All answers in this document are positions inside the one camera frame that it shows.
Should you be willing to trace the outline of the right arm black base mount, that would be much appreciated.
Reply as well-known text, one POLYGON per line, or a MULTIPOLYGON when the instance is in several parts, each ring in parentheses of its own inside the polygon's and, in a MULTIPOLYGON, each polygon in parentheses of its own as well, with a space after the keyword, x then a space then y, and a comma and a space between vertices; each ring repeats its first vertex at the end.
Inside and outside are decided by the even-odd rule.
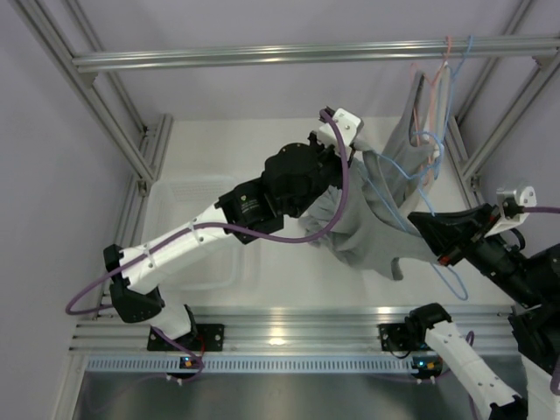
POLYGON ((383 351, 406 353, 423 349, 423 344, 404 323, 379 324, 378 332, 383 351))

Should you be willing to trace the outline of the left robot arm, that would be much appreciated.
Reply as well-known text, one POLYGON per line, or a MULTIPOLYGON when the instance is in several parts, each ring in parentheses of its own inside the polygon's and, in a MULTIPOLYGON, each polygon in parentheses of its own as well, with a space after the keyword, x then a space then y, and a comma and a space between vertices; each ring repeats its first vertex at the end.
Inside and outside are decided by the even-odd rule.
POLYGON ((256 239, 279 242, 284 219, 301 217, 329 187, 347 189, 348 162, 341 137, 327 144, 311 133, 264 163, 258 178, 220 196, 201 214, 155 240, 130 248, 111 245, 103 256, 111 304, 127 324, 149 323, 178 349, 196 343, 190 309, 166 297, 161 284, 192 263, 256 239))

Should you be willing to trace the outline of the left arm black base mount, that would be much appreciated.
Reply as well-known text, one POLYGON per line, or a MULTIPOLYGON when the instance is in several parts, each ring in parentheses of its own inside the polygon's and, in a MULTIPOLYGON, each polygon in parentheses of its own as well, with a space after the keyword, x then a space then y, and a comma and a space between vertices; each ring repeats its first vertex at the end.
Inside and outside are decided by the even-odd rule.
MULTIPOLYGON (((218 353, 223 350, 224 336, 225 326, 223 324, 198 324, 196 333, 189 333, 174 341, 191 352, 218 353)), ((179 349, 167 342, 151 328, 148 335, 147 350, 150 352, 170 352, 178 351, 179 349)))

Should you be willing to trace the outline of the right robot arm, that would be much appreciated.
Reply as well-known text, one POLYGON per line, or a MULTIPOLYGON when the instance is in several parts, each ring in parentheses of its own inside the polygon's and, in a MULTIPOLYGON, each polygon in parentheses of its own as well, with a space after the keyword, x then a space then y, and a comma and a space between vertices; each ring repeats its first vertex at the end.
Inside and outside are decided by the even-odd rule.
POLYGON ((456 213, 413 212, 408 217, 442 265, 468 262, 521 307, 507 322, 525 374, 524 392, 501 378, 475 338, 462 331, 441 304, 418 307, 405 319, 409 341, 443 360, 481 419, 559 417, 559 247, 525 256, 522 247, 509 246, 493 231, 505 219, 558 211, 530 205, 502 211, 484 204, 456 213))

